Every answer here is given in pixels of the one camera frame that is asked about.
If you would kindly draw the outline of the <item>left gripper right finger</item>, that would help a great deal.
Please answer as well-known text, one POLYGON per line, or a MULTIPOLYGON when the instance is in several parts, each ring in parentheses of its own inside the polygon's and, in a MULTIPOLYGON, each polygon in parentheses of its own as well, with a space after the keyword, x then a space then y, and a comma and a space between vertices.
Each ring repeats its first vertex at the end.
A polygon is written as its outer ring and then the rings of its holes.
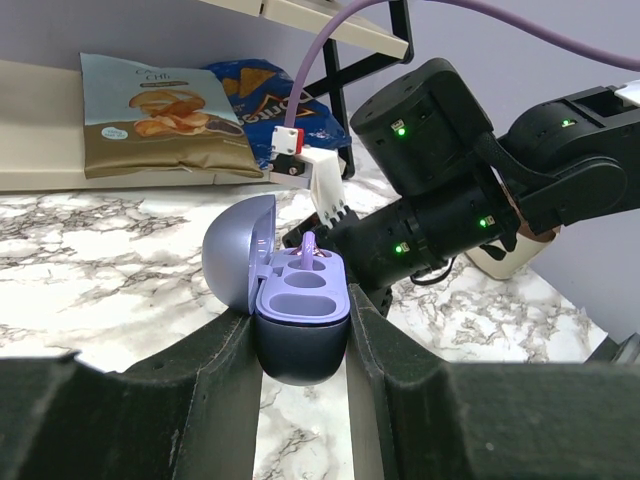
POLYGON ((638 477, 637 366, 450 363, 349 294, 356 478, 638 477))

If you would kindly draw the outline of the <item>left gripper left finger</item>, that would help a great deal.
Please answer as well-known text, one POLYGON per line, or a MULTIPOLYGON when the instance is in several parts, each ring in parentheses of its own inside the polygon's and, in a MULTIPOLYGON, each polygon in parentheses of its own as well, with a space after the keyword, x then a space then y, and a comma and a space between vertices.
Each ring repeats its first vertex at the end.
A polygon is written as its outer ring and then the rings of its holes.
POLYGON ((122 373, 76 354, 1 364, 5 479, 249 479, 262 370, 225 313, 122 373))

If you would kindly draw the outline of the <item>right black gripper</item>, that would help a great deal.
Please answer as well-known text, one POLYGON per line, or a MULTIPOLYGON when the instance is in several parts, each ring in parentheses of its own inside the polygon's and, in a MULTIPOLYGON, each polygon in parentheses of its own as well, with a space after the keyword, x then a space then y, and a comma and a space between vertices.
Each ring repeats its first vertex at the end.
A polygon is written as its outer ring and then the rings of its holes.
POLYGON ((299 245, 307 231, 320 248, 342 256, 348 281, 386 316, 396 282, 444 268, 501 236, 514 246, 515 210, 499 188, 485 193, 463 184, 402 197, 364 218, 349 211, 331 228, 313 214, 283 236, 283 245, 299 245))

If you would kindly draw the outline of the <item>lavender earbud charging case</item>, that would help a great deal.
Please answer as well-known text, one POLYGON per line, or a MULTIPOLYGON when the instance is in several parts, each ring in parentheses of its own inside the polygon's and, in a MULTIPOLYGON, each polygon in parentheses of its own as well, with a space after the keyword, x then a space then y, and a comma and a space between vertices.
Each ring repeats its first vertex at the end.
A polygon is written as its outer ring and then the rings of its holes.
POLYGON ((262 195, 223 211, 208 227, 202 268, 213 295, 255 322, 264 372, 295 386, 316 385, 345 354, 351 303, 343 258, 320 258, 324 269, 294 267, 295 247, 275 242, 276 199, 262 195))

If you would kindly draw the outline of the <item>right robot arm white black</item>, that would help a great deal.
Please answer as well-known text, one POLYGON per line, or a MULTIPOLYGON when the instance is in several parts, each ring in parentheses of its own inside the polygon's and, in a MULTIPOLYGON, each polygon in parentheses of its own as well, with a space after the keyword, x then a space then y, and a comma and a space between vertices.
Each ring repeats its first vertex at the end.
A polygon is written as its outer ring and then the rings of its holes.
POLYGON ((377 92, 350 125, 396 201, 329 226, 311 216, 283 243, 313 231, 381 313, 400 280, 439 283, 473 248, 504 259, 522 226, 541 235, 639 206, 639 109, 612 87, 538 104, 499 136, 454 66, 435 58, 377 92))

